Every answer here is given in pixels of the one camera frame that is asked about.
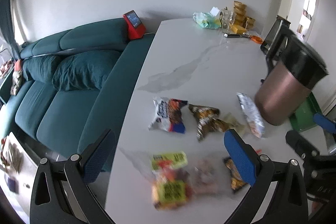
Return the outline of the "Danisa butter cookies pack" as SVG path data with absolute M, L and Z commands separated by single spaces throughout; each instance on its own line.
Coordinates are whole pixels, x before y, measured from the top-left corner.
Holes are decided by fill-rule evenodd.
M 243 181 L 240 173 L 238 172 L 238 169 L 236 168 L 236 165 L 230 157 L 225 157 L 223 159 L 223 163 L 230 172 L 231 190 L 233 194 L 237 193 L 238 191 L 242 190 L 242 188 L 244 188 L 246 185 L 248 185 L 245 181 Z

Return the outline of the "brown oat snack bag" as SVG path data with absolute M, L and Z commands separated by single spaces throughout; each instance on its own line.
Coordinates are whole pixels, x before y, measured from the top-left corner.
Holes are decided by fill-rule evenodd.
M 189 110 L 197 121 L 197 140 L 201 142 L 211 132 L 226 132 L 232 124 L 219 119 L 221 111 L 215 107 L 189 104 Z

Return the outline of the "white Super Kontik snack pack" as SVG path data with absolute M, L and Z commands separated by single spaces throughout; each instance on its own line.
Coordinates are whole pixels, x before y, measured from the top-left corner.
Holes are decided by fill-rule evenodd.
M 188 101 L 174 98 L 155 97 L 154 118 L 149 125 L 149 130 L 162 130 L 184 134 L 186 131 L 182 119 L 182 108 L 188 105 Z

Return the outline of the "clear bag of mixed snacks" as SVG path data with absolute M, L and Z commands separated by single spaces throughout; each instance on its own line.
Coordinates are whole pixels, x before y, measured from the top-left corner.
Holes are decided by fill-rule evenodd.
M 140 152 L 133 166 L 151 183 L 151 200 L 157 210 L 174 210 L 196 198 L 231 195 L 230 174 L 220 151 Z

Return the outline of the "green tray box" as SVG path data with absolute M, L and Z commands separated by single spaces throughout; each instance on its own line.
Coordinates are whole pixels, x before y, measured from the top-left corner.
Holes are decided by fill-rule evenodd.
M 313 93 L 310 93 L 306 100 L 289 117 L 292 129 L 297 132 L 304 132 L 314 128 L 317 124 L 313 117 L 317 113 L 322 113 L 321 108 Z

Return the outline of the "silver white snack bag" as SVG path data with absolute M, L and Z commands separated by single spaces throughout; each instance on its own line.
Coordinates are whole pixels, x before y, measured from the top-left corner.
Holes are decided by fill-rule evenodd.
M 236 95 L 251 133 L 257 138 L 262 138 L 265 132 L 264 121 L 253 99 L 244 93 Z

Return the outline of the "copper kettle with black lid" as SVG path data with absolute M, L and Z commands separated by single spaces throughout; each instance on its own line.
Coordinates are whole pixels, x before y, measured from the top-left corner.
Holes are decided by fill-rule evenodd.
M 269 124 L 279 126 L 328 75 L 320 54 L 291 29 L 282 28 L 265 56 L 268 74 L 255 95 L 255 104 Z

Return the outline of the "beige small snack packet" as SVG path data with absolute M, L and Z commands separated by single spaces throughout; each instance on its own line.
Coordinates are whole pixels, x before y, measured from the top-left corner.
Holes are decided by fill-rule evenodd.
M 240 137 L 245 134 L 245 125 L 240 123 L 231 113 L 227 113 L 223 117 L 223 121 L 229 125 L 229 129 L 234 129 Z

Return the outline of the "smoked glass pitcher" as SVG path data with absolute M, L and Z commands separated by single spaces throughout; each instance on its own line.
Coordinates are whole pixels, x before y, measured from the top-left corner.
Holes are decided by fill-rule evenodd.
M 286 26 L 286 27 L 290 27 L 290 22 L 288 20 L 286 20 L 285 18 L 283 18 L 282 16 L 276 16 L 276 20 L 272 26 L 272 28 L 270 29 L 270 31 L 268 32 L 266 38 L 264 39 L 264 41 L 262 42 L 261 46 L 260 46 L 260 50 L 266 55 L 268 53 L 268 50 L 270 48 L 270 46 L 272 45 L 273 41 L 276 38 L 276 35 L 278 34 L 280 28 L 282 26 Z

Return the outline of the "teal sofa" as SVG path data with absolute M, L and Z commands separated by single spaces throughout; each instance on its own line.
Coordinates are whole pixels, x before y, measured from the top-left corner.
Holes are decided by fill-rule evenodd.
M 132 40 L 116 18 L 27 44 L 22 86 L 1 93 L 1 136 L 25 134 L 63 157 L 82 153 L 106 129 L 119 136 L 154 37 Z

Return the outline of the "teal cushion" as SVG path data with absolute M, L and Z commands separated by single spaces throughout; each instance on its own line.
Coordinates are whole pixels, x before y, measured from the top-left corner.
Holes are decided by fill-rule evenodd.
M 100 90 L 121 56 L 118 51 L 99 50 L 78 53 L 58 65 L 52 84 L 58 91 Z

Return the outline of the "yellow flat box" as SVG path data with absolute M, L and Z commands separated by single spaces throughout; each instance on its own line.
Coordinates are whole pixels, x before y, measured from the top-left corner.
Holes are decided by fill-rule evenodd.
M 231 24 L 230 25 L 230 31 L 233 34 L 241 35 L 241 34 L 245 33 L 247 30 L 243 26 L 240 26 L 240 25 L 237 25 L 237 24 Z

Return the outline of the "stack of golden boxes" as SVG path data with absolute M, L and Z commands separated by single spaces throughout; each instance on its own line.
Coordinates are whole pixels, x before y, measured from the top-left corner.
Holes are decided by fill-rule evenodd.
M 235 13 L 234 24 L 242 26 L 246 30 L 254 28 L 255 19 L 246 15 L 247 5 L 239 1 L 234 1 L 233 8 Z

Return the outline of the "light green tissue pack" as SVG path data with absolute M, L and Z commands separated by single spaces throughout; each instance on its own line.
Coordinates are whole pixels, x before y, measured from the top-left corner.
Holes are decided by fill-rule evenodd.
M 201 28 L 216 30 L 221 28 L 221 21 L 215 18 L 210 13 L 195 12 L 193 13 L 193 20 L 201 26 Z

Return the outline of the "red smart display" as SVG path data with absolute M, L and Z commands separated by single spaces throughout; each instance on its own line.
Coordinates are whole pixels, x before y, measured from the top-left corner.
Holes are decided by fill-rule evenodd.
M 145 32 L 146 28 L 141 22 L 141 19 L 135 13 L 134 10 L 123 14 L 123 18 L 127 24 L 128 37 L 130 40 L 141 39 Z

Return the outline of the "orange handled scissors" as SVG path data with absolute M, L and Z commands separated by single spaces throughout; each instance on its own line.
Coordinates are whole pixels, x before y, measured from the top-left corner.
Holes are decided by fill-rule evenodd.
M 257 44 L 262 44 L 263 43 L 263 40 L 262 38 L 258 37 L 258 36 L 250 36 L 249 37 L 253 42 L 257 43 Z

